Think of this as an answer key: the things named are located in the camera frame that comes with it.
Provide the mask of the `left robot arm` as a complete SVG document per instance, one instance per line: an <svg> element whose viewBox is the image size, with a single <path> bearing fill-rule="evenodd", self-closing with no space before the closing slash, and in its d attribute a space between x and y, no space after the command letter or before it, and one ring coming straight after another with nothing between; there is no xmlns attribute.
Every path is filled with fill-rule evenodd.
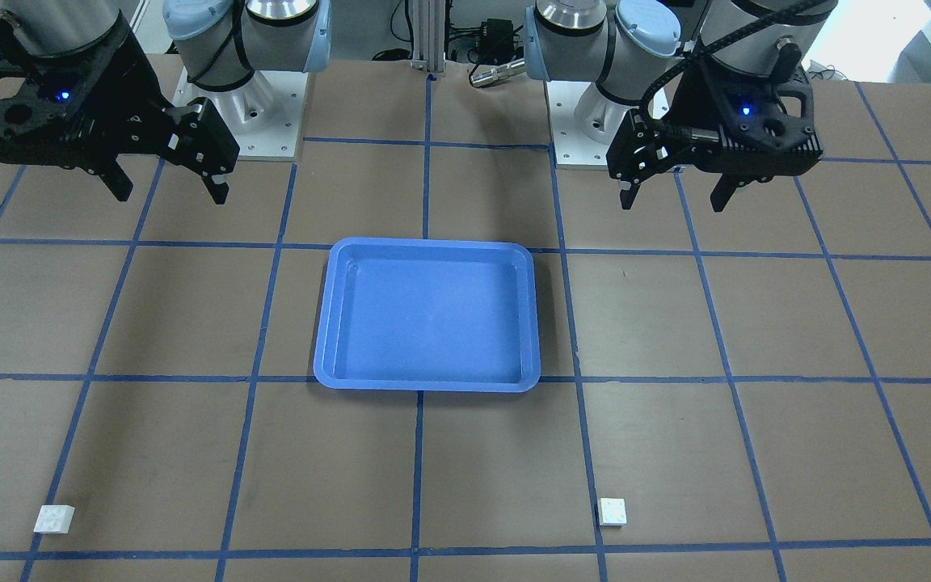
<svg viewBox="0 0 931 582"><path fill-rule="evenodd" d="M802 62L835 1L536 1L530 78L587 82L579 118L607 145L632 209L644 181L694 166L718 176L716 213L740 188L824 156Z"/></svg>

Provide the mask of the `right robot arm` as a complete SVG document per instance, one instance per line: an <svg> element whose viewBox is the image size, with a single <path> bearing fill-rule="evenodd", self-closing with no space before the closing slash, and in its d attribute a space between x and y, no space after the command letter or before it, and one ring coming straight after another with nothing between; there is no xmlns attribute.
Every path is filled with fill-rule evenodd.
<svg viewBox="0 0 931 582"><path fill-rule="evenodd" d="M195 88L181 106L114 1L0 1L0 162L80 169L123 202L119 156L151 154L225 203L237 133L273 104L263 75L326 68L329 4L166 1L162 16Z"/></svg>

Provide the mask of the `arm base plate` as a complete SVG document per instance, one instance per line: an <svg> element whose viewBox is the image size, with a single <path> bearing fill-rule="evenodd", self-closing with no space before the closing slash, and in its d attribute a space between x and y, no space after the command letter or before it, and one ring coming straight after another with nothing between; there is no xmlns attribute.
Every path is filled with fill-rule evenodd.
<svg viewBox="0 0 931 582"><path fill-rule="evenodd" d="M299 71L256 71L245 86L212 93L189 82L182 70L173 97L177 104L209 97L239 144L240 161L295 162L309 80Z"/></svg>
<svg viewBox="0 0 931 582"><path fill-rule="evenodd" d="M606 99L594 82L546 83L555 165L606 171L607 151L629 107Z"/></svg>

